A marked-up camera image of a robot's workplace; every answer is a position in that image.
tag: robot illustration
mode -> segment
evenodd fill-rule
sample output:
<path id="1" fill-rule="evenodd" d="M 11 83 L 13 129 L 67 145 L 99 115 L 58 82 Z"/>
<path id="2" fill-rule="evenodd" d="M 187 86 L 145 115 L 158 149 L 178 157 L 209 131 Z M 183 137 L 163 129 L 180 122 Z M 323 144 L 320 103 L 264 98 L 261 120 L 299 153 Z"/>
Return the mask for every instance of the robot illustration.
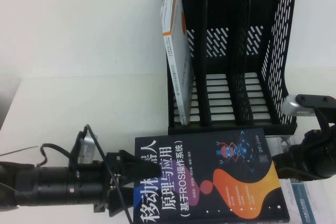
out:
<path id="1" fill-rule="evenodd" d="M 216 151 L 217 155 L 223 157 L 223 159 L 219 160 L 220 164 L 229 161 L 231 158 L 234 161 L 237 161 L 239 156 L 241 156 L 240 148 L 234 143 L 227 145 L 226 143 L 216 142 L 216 145 L 223 145 L 220 150 Z"/>
<path id="2" fill-rule="evenodd" d="M 242 131 L 239 137 L 238 144 L 231 142 L 229 145 L 226 143 L 216 142 L 216 145 L 222 146 L 216 151 L 217 155 L 220 156 L 219 163 L 223 164 L 233 159 L 237 161 L 239 157 L 244 160 L 244 163 L 253 172 L 253 167 L 258 156 L 258 147 L 249 141 L 245 133 Z"/>

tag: table surface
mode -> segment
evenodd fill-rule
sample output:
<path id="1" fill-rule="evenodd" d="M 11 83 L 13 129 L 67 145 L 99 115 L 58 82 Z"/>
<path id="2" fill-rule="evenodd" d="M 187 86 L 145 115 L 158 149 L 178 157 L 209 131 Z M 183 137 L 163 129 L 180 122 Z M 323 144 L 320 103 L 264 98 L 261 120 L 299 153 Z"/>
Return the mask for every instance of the table surface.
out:
<path id="1" fill-rule="evenodd" d="M 286 71 L 289 93 L 336 97 L 336 90 L 329 90 L 334 71 Z M 71 150 L 78 132 L 87 123 L 106 152 L 124 149 L 133 153 L 135 137 L 167 135 L 166 83 L 165 74 L 26 79 L 20 84 L 0 131 L 1 153 L 42 143 L 54 143 Z M 318 128 L 316 118 L 298 118 L 298 124 L 298 135 Z M 48 165 L 67 165 L 61 154 L 46 152 Z M 32 164 L 42 160 L 37 148 L 0 158 L 0 161 Z M 335 181 L 334 178 L 325 180 L 332 198 L 336 198 L 332 187 Z M 94 214 L 91 205 L 20 207 L 1 213 L 7 223 L 18 223 L 23 217 L 35 224 L 127 223 L 123 212 L 110 219 L 107 212 Z"/>

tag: book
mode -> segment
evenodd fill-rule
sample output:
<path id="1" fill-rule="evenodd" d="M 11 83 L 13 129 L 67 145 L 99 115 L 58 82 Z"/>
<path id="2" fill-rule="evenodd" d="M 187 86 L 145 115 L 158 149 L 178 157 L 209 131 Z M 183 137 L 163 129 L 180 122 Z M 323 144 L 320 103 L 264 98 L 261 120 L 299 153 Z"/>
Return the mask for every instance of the book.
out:
<path id="1" fill-rule="evenodd" d="M 134 224 L 289 221 L 262 129 L 140 137 L 135 155 L 162 173 L 134 184 Z"/>
<path id="2" fill-rule="evenodd" d="M 163 39 L 182 125 L 190 120 L 193 68 L 182 0 L 163 0 L 161 6 Z"/>

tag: slotted divider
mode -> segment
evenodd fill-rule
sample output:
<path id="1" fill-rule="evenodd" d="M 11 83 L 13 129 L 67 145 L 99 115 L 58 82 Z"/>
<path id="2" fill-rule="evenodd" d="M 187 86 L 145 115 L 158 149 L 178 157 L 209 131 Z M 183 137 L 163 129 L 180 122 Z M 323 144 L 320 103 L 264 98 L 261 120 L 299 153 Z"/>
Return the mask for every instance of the slotted divider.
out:
<path id="1" fill-rule="evenodd" d="M 263 127 L 293 134 L 282 114 L 295 0 L 182 0 L 195 74 L 191 119 L 182 126 L 167 69 L 169 134 Z"/>

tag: wire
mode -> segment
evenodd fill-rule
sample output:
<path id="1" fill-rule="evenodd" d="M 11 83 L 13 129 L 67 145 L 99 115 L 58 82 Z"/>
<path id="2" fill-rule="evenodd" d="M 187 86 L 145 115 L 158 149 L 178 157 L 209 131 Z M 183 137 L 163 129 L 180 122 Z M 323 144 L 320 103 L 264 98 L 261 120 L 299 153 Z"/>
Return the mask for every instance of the wire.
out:
<path id="1" fill-rule="evenodd" d="M 72 161 L 71 154 L 69 152 L 67 152 L 65 149 L 63 149 L 62 147 L 59 147 L 56 144 L 43 144 L 43 145 L 41 145 L 40 151 L 41 151 L 42 156 L 44 157 L 44 160 L 43 160 L 43 162 L 37 164 L 36 165 L 37 167 L 43 166 L 48 162 L 47 154 L 44 151 L 44 148 L 54 149 L 54 150 L 62 153 L 64 156 L 66 156 L 69 159 L 70 162 Z"/>
<path id="2" fill-rule="evenodd" d="M 32 147 L 23 148 L 23 149 L 13 151 L 13 152 L 7 152 L 7 153 L 4 153 L 4 154 L 1 154 L 0 157 L 6 156 L 6 155 L 9 155 L 9 154 L 13 154 L 13 153 L 17 153 L 17 152 L 21 152 L 21 151 L 25 151 L 25 150 L 32 149 L 32 148 L 37 148 L 37 147 L 38 146 L 32 146 Z"/>
<path id="3" fill-rule="evenodd" d="M 11 191 L 13 191 L 13 192 L 15 192 L 15 193 L 21 193 L 22 195 L 24 195 L 24 196 L 26 196 L 28 199 L 30 199 L 30 197 L 27 195 L 27 194 L 25 194 L 24 192 L 19 192 L 18 190 L 15 190 L 13 187 L 10 187 L 10 186 L 7 186 L 6 184 L 3 184 L 3 183 L 1 183 L 0 182 L 0 186 L 3 186 L 3 187 L 5 187 L 5 188 L 7 188 L 7 189 L 9 189 L 9 190 L 11 190 Z"/>
<path id="4" fill-rule="evenodd" d="M 105 156 L 103 150 L 101 149 L 101 147 L 100 147 L 100 145 L 99 145 L 99 143 L 98 143 L 98 140 L 96 139 L 96 137 L 95 137 L 95 135 L 94 135 L 94 133 L 93 133 L 93 131 L 92 131 L 90 125 L 87 124 L 87 125 L 86 125 L 86 128 L 87 128 L 87 130 L 90 132 L 90 135 L 91 135 L 93 141 L 95 142 L 95 145 L 96 145 L 96 147 L 97 147 L 97 149 L 98 149 L 98 151 L 99 151 L 99 154 L 100 154 L 101 158 L 103 159 L 103 162 L 104 162 L 104 164 L 106 165 L 106 168 L 107 168 L 109 174 L 111 175 L 111 178 L 112 178 L 112 180 L 113 180 L 113 182 L 114 182 L 114 184 L 115 184 L 115 186 L 116 186 L 115 188 L 116 188 L 116 190 L 117 190 L 117 192 L 118 192 L 119 199 L 120 199 L 120 203 L 121 203 L 121 205 L 122 205 L 122 207 L 123 207 L 123 209 L 124 209 L 124 211 L 125 211 L 125 213 L 126 213 L 126 216 L 127 216 L 127 218 L 128 218 L 128 221 L 129 221 L 130 224 L 133 224 L 133 221 L 132 221 L 132 218 L 131 218 L 130 213 L 129 213 L 129 211 L 128 211 L 128 208 L 127 208 L 126 203 L 125 203 L 125 201 L 124 201 L 124 199 L 123 199 L 123 196 L 122 196 L 122 193 L 121 193 L 121 190 L 120 190 L 120 187 L 119 187 L 119 183 L 117 182 L 117 180 L 116 180 L 116 178 L 115 178 L 115 176 L 114 176 L 114 174 L 113 174 L 113 172 L 112 172 L 112 170 L 111 170 L 109 164 L 107 163 L 106 156 Z"/>

